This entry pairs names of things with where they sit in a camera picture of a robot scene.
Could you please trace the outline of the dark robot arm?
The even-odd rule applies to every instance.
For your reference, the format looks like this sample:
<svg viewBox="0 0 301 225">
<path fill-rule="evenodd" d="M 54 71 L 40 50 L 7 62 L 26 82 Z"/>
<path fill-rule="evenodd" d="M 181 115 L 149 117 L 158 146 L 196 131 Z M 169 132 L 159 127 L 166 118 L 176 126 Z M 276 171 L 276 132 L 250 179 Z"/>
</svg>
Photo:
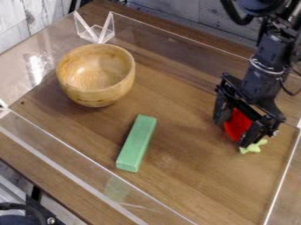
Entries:
<svg viewBox="0 0 301 225">
<path fill-rule="evenodd" d="M 220 0 L 230 19 L 248 25 L 261 19 L 257 52 L 249 58 L 248 72 L 237 78 L 225 72 L 217 85 L 213 120 L 220 126 L 229 122 L 238 133 L 241 148 L 271 136 L 287 121 L 276 105 L 289 73 L 301 62 L 301 0 Z"/>
</svg>

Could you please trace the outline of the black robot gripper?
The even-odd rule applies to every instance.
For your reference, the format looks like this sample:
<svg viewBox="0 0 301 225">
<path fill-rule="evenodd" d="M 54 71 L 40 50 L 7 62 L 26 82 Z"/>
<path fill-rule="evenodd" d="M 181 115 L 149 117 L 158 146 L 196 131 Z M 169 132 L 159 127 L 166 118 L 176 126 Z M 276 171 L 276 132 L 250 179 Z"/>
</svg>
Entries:
<svg viewBox="0 0 301 225">
<path fill-rule="evenodd" d="M 285 116 L 277 108 L 273 98 L 249 99 L 242 93 L 242 80 L 224 73 L 217 85 L 217 99 L 214 104 L 213 120 L 221 126 L 229 119 L 234 109 L 238 109 L 250 120 L 236 125 L 237 144 L 246 148 L 257 143 L 265 135 L 272 136 L 279 130 Z"/>
</svg>

